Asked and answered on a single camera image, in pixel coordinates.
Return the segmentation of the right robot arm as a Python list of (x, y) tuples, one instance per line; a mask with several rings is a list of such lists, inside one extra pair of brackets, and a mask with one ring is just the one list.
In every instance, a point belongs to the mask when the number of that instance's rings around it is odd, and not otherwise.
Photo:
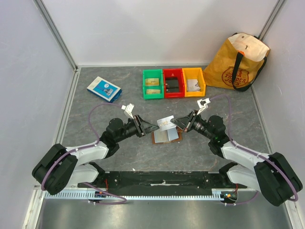
[(173, 118), (171, 122), (184, 132), (194, 130), (208, 138), (211, 152), (230, 160), (219, 171), (218, 182), (222, 187), (244, 185), (260, 192), (277, 207), (287, 200), (298, 200), (297, 193), (303, 189), (303, 184), (284, 155), (260, 153), (231, 140), (225, 133), (223, 119), (217, 115), (203, 120), (194, 110), (187, 116)]

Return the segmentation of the silver VIP card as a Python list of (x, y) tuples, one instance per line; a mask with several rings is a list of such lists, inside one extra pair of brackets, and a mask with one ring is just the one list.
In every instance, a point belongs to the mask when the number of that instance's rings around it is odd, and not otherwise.
[(174, 119), (173, 115), (157, 120), (159, 129), (161, 131), (166, 131), (169, 129), (176, 128), (176, 125), (171, 122), (172, 119)]

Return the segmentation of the brown leather card holder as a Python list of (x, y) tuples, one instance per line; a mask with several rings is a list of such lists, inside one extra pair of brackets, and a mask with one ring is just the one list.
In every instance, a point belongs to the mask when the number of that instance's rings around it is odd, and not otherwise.
[(164, 131), (156, 130), (152, 133), (153, 144), (167, 144), (172, 142), (179, 142), (182, 139), (182, 131), (177, 127)]

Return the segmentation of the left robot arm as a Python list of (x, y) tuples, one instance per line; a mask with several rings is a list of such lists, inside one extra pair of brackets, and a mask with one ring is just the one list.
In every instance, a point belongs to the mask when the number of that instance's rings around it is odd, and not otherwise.
[(98, 142), (82, 146), (64, 147), (54, 144), (34, 167), (32, 176), (42, 190), (58, 194), (66, 186), (88, 182), (94, 187), (104, 184), (102, 169), (94, 160), (106, 159), (119, 149), (119, 142), (132, 137), (143, 137), (158, 130), (157, 125), (143, 120), (139, 115), (124, 123), (120, 118), (110, 120)]

